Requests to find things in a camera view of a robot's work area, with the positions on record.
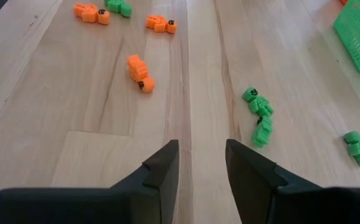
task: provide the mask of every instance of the toy piece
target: toy piece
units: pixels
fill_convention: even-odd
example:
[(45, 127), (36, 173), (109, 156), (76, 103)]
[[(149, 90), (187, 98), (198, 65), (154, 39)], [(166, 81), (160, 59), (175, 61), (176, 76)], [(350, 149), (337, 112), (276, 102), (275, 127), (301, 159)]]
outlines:
[(260, 117), (269, 117), (274, 113), (274, 110), (269, 105), (269, 101), (262, 96), (258, 96), (255, 88), (248, 88), (242, 97), (249, 103), (249, 109), (252, 113), (258, 114)]
[(131, 55), (127, 58), (127, 66), (130, 76), (136, 81), (144, 93), (148, 93), (155, 88), (154, 80), (148, 74), (148, 67), (138, 55)]
[(264, 147), (269, 143), (269, 138), (272, 132), (272, 120), (267, 116), (260, 117), (257, 122), (257, 128), (252, 135), (253, 143), (257, 147)]
[(155, 32), (168, 32), (174, 34), (177, 30), (177, 23), (173, 20), (167, 21), (164, 16), (147, 16), (146, 27)]
[(73, 7), (73, 13), (83, 22), (99, 22), (100, 24), (109, 24), (109, 12), (104, 9), (98, 10), (93, 4), (76, 3)]
[(348, 144), (355, 144), (360, 142), (360, 134), (357, 131), (351, 131), (344, 135), (344, 140)]
[(120, 8), (120, 14), (122, 14), (122, 16), (124, 17), (130, 17), (131, 16), (131, 5), (124, 2), (121, 4), (121, 8)]
[(351, 131), (344, 135), (344, 140), (348, 144), (348, 154), (353, 156), (360, 166), (360, 134), (357, 131)]
[(100, 24), (108, 25), (110, 21), (109, 12), (105, 9), (98, 10), (98, 22)]
[(98, 8), (93, 4), (76, 3), (73, 7), (75, 16), (80, 17), (83, 22), (96, 22)]
[(132, 7), (130, 4), (124, 2), (124, 0), (104, 0), (104, 3), (111, 12), (120, 13), (124, 17), (131, 16)]

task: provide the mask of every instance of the black plastic claw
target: black plastic claw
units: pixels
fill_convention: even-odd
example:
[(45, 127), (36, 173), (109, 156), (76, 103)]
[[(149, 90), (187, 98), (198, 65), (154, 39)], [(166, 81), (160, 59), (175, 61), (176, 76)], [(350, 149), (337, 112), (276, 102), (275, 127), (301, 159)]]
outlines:
[(226, 163), (243, 224), (360, 223), (360, 189), (323, 189), (233, 139)]
[(0, 223), (171, 224), (177, 185), (172, 140), (110, 189), (0, 190)]

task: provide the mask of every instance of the orange figure lying on floor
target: orange figure lying on floor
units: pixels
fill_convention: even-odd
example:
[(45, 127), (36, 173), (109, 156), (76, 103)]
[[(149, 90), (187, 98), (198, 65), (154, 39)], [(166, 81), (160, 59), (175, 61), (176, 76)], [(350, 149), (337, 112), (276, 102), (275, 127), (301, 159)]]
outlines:
[(165, 32), (174, 34), (177, 30), (177, 23), (173, 20), (167, 21), (163, 16), (147, 16), (148, 28), (153, 29), (155, 32)]
[(109, 12), (105, 9), (98, 10), (93, 4), (76, 3), (73, 7), (75, 16), (80, 17), (83, 22), (99, 22), (100, 24), (109, 24)]
[(154, 80), (148, 74), (148, 67), (138, 55), (131, 55), (127, 58), (130, 76), (138, 83), (144, 93), (148, 93), (155, 88)]

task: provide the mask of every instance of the wood grain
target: wood grain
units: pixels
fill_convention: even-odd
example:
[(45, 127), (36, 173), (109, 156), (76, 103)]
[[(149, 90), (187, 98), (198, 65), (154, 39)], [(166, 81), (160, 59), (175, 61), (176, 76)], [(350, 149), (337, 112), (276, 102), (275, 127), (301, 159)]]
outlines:
[(131, 146), (130, 137), (69, 131), (52, 186), (111, 187), (140, 166), (126, 162)]
[[(31, 26), (34, 12), (13, 13), (25, 3), (0, 12), (0, 189), (109, 187), (179, 139), (173, 222), (240, 223), (224, 147), (255, 148), (250, 86), (275, 109), (259, 153), (319, 185), (360, 187), (342, 140), (360, 132), (360, 74), (333, 30), (338, 0), (128, 0), (132, 17), (109, 26), (73, 17), (75, 0), (40, 2), (26, 4), (44, 15)], [(146, 29), (149, 14), (177, 33)], [(131, 54), (148, 64), (151, 94), (129, 78)]]
[(61, 2), (8, 1), (0, 10), (0, 111)]

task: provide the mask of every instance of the green toy figure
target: green toy figure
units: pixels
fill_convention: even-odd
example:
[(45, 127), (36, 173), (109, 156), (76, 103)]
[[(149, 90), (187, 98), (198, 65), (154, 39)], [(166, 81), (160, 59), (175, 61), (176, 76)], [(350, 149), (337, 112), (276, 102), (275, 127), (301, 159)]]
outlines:
[(253, 87), (248, 88), (243, 93), (242, 98), (249, 103), (251, 112), (257, 113), (260, 117), (269, 117), (274, 113), (274, 110), (269, 105), (269, 101), (262, 96), (258, 96), (257, 90)]
[(353, 156), (360, 166), (360, 134), (357, 131), (351, 131), (344, 135), (344, 140), (348, 144), (348, 154)]
[(252, 135), (253, 143), (257, 147), (264, 147), (269, 143), (269, 138), (272, 131), (272, 120), (267, 116), (260, 117), (257, 122), (257, 128)]

